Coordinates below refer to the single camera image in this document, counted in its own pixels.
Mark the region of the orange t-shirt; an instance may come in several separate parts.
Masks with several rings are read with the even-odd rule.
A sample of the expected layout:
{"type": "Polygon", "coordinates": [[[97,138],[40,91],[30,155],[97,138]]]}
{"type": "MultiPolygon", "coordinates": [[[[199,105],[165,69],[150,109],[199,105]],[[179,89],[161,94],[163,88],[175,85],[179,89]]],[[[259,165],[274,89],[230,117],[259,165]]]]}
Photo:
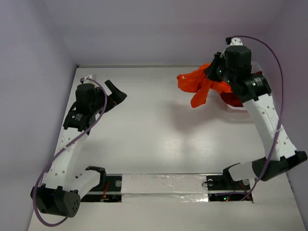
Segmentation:
{"type": "Polygon", "coordinates": [[[214,90],[218,94],[231,91],[224,81],[211,81],[206,77],[205,69],[209,66],[209,63],[203,64],[197,70],[177,76],[178,88],[184,92],[194,93],[191,99],[192,108],[205,104],[210,90],[214,90]]]}

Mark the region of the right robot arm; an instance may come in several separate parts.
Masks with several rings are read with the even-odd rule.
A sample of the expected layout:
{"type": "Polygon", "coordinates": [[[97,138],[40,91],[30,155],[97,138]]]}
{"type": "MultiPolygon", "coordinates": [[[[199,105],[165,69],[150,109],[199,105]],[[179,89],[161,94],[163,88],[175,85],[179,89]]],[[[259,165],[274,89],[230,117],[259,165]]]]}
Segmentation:
{"type": "Polygon", "coordinates": [[[251,56],[246,46],[231,45],[223,53],[216,53],[205,70],[210,80],[226,82],[238,96],[253,119],[265,151],[261,159],[224,169],[221,182],[228,189],[244,179],[268,181],[308,159],[306,152],[292,144],[281,125],[267,79],[251,72],[251,56]]]}

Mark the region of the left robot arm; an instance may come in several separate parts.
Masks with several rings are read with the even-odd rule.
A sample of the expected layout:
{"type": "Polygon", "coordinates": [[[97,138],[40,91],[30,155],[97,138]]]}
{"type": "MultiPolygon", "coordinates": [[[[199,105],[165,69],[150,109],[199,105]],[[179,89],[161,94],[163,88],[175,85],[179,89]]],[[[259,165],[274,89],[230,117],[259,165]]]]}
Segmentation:
{"type": "Polygon", "coordinates": [[[111,92],[109,95],[90,77],[81,79],[77,86],[75,102],[63,122],[60,149],[45,166],[30,194],[39,220],[41,214],[72,218],[88,192],[109,186],[105,168],[86,161],[78,163],[90,131],[105,113],[127,97],[110,80],[105,85],[111,92]]]}

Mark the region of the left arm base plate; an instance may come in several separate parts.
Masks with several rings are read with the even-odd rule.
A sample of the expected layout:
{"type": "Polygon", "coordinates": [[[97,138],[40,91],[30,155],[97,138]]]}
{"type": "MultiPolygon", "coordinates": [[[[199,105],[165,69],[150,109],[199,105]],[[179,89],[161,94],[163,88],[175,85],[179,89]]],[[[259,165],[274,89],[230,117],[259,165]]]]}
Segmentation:
{"type": "Polygon", "coordinates": [[[96,186],[91,189],[81,202],[118,203],[122,201],[122,175],[107,175],[104,186],[96,186]]]}

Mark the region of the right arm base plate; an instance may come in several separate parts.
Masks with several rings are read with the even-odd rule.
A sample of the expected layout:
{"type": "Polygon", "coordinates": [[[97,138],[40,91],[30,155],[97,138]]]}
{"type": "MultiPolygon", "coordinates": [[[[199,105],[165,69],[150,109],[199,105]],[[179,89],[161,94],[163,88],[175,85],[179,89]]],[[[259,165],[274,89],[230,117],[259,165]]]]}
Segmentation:
{"type": "Polygon", "coordinates": [[[207,175],[202,186],[210,202],[238,202],[251,190],[248,179],[226,182],[222,175],[207,175]]]}

